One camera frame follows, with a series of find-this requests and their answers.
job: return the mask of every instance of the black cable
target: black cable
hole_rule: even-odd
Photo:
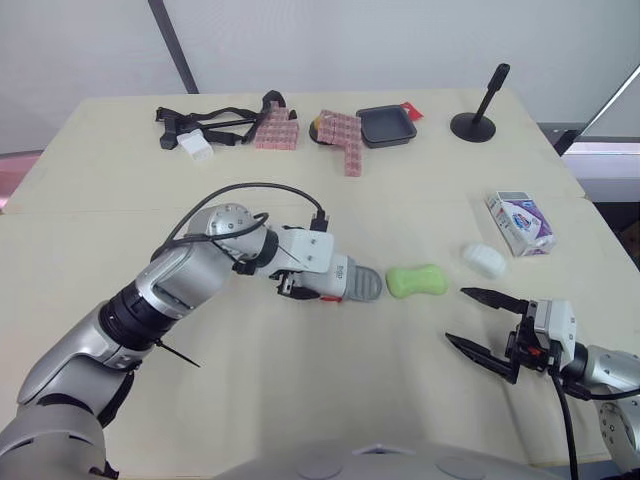
[[[640,388],[618,393],[592,393],[591,400],[620,400],[622,398],[635,397],[636,395],[640,395]]]
[[[580,385],[579,383],[566,382],[563,387],[564,393],[567,395],[577,398],[578,400],[622,400],[623,398],[635,397],[636,395],[640,395],[640,388],[635,388],[633,390],[628,390],[626,392],[616,392],[616,393],[591,393],[591,390]]]
[[[221,233],[219,235],[205,235],[203,233],[199,233],[196,235],[186,235],[184,238],[179,238],[177,240],[174,240],[173,238],[169,241],[166,241],[160,245],[151,255],[151,261],[155,260],[156,258],[158,258],[158,256],[160,256],[161,253],[163,253],[164,251],[170,249],[170,248],[175,248],[178,247],[180,245],[189,245],[192,243],[200,243],[200,242],[211,242],[213,243],[216,247],[218,247],[220,250],[222,250],[223,252],[227,253],[226,250],[224,250],[222,247],[220,247],[220,245],[218,245],[216,243],[216,241],[219,240],[226,240],[228,238],[238,238],[238,237],[242,237],[243,235],[247,235],[255,230],[257,230],[258,228],[260,228],[262,225],[264,225],[265,223],[267,223],[267,220],[269,219],[269,214],[267,212],[262,212],[262,213],[258,213],[257,215],[253,216],[254,219],[258,220],[256,223],[254,223],[253,225],[251,225],[250,227],[247,227],[243,230],[239,230],[237,232],[233,232],[233,233]]]
[[[578,456],[576,454],[576,442],[573,437],[573,424],[571,422],[571,412],[569,411],[569,404],[567,403],[567,397],[562,389],[562,383],[560,382],[560,376],[557,373],[549,373],[553,386],[558,394],[558,400],[560,400],[560,407],[562,408],[562,418],[564,420],[564,430],[567,436],[567,447],[569,449],[569,469],[571,471],[571,480],[578,479]]]
[[[202,207],[204,207],[207,203],[209,203],[211,200],[222,195],[223,193],[230,192],[232,190],[239,190],[241,188],[274,188],[277,190],[286,190],[288,192],[295,193],[296,195],[299,195],[302,198],[305,198],[306,200],[308,200],[310,203],[312,203],[313,206],[315,206],[316,209],[318,210],[318,216],[324,217],[324,214],[325,214],[324,209],[322,208],[322,205],[320,205],[320,203],[315,198],[313,198],[308,193],[303,192],[302,190],[299,190],[297,188],[290,187],[289,185],[283,185],[281,183],[270,183],[270,182],[236,183],[233,185],[227,185],[226,187],[216,190],[215,192],[210,193],[209,195],[204,197],[202,200],[200,200],[198,203],[196,203],[196,205],[191,210],[189,210],[187,214],[184,217],[182,217],[182,219],[180,219],[180,221],[173,228],[173,230],[171,230],[171,233],[169,233],[164,243],[168,243],[171,240],[173,240],[173,238],[178,234],[180,229],[186,225],[186,223],[191,219],[191,217],[193,217],[196,213],[198,213],[198,211]]]

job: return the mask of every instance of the black cable tie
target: black cable tie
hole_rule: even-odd
[[[156,346],[160,347],[160,348],[164,348],[165,350],[167,350],[170,353],[173,353],[176,357],[179,357],[181,359],[183,359],[185,362],[190,363],[191,365],[195,365],[196,367],[200,368],[200,365],[198,365],[196,362],[194,362],[193,360],[191,360],[189,357],[187,357],[186,355],[183,355],[182,353],[178,352],[177,350],[174,350],[173,348],[169,347],[168,345],[166,345],[165,343],[162,342],[162,340],[158,339],[155,341]]]

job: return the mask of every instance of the black pole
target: black pole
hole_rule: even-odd
[[[200,93],[196,86],[196,82],[193,79],[193,75],[191,75],[189,64],[187,63],[187,59],[184,57],[176,32],[171,24],[171,19],[169,18],[167,9],[164,6],[164,1],[149,0],[149,7],[156,19],[156,23],[158,24],[162,38],[164,38],[164,43],[167,45],[169,54],[173,59],[173,63],[178,70],[178,74],[182,79],[184,88],[187,90],[187,93]]]
[[[480,119],[484,115],[484,112],[487,110],[491,99],[496,94],[496,92],[500,90],[500,88],[502,88],[504,79],[507,78],[507,74],[509,73],[510,69],[511,67],[506,63],[501,63],[500,65],[498,65],[498,68],[496,68],[496,71],[493,73],[493,77],[491,77],[491,80],[489,80],[489,84],[487,85],[487,94],[482,99],[482,103],[480,104],[475,117],[473,117],[472,123],[478,123],[480,121]]]
[[[451,131],[458,137],[468,142],[481,143],[490,140],[496,133],[496,126],[491,120],[484,116],[484,112],[487,110],[491,99],[496,94],[504,79],[507,78],[510,66],[506,63],[501,63],[493,73],[493,77],[487,85],[487,93],[480,103],[478,111],[473,114],[470,112],[459,113],[451,119]]]

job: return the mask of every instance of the green soap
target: green soap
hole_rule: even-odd
[[[396,298],[408,297],[412,293],[442,295],[447,291],[447,277],[437,265],[418,268],[392,268],[387,272],[387,287]]]

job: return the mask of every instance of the red label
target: red label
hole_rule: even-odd
[[[407,111],[407,113],[409,114],[409,118],[411,119],[412,122],[415,122],[416,120],[420,120],[422,117],[424,117],[424,115],[422,115],[418,111],[418,109],[413,105],[411,105],[411,103],[409,102],[401,103],[400,106]]]

